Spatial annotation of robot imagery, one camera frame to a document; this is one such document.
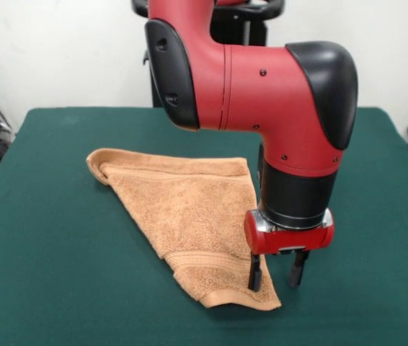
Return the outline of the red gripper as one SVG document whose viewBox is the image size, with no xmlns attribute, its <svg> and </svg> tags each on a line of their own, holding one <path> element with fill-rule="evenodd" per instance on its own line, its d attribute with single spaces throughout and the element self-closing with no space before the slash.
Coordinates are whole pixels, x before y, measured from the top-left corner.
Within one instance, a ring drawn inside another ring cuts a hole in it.
<svg viewBox="0 0 408 346">
<path fill-rule="evenodd" d="M 313 229 L 282 229 L 267 221 L 259 209 L 249 210 L 244 217 L 244 232 L 251 250 L 248 289 L 259 291 L 262 282 L 261 254 L 294 253 L 288 284 L 297 288 L 310 251 L 328 247 L 334 236 L 334 219 L 326 209 L 318 227 Z"/>
</svg>

